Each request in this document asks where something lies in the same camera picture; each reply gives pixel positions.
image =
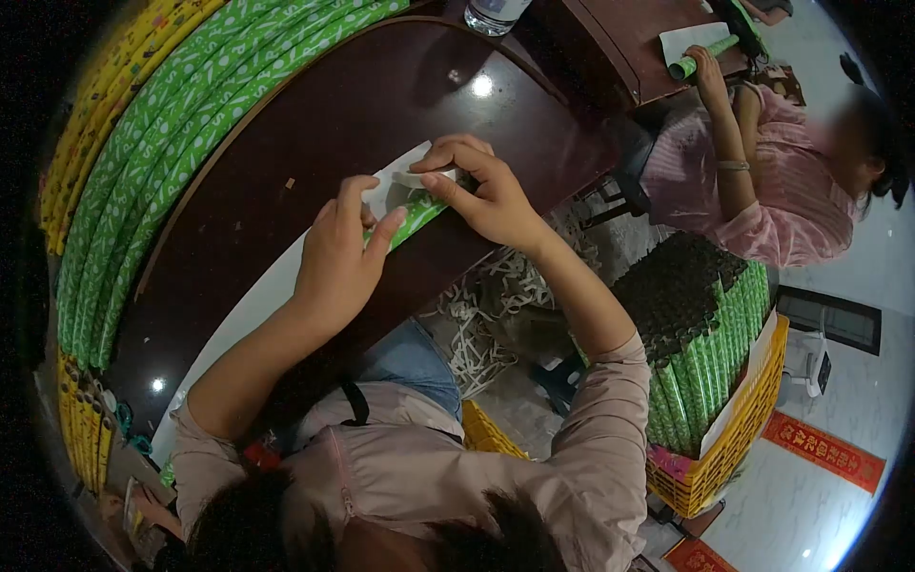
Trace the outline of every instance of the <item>white label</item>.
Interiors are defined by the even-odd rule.
[[[531,0],[470,0],[470,3],[484,16],[502,22],[514,22],[521,17]]]

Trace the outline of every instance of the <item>yellow plastic crate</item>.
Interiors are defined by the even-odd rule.
[[[699,514],[705,503],[730,478],[775,408],[788,342],[788,319],[784,316],[778,318],[758,381],[734,404],[734,416],[721,437],[702,460],[693,461],[684,482],[664,472],[650,459],[646,464],[649,489],[683,518]]]
[[[504,453],[521,459],[530,459],[502,433],[488,415],[483,413],[476,402],[468,399],[464,401],[463,407],[464,420],[461,425],[464,427],[464,447],[467,450]]]

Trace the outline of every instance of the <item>blue jeans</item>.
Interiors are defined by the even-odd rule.
[[[416,390],[461,420],[460,391],[438,345],[409,318],[362,357],[353,381],[394,382]]]

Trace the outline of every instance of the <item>pink striped shirt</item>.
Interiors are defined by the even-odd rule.
[[[766,86],[751,86],[759,116],[757,201],[725,221],[705,107],[668,121],[641,177],[651,223],[699,232],[748,260],[778,267],[831,260],[852,242],[855,202],[835,184],[807,132],[806,114]]]

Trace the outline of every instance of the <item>bracelet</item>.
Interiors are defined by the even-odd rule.
[[[749,171],[747,161],[718,161],[718,168],[724,171]]]

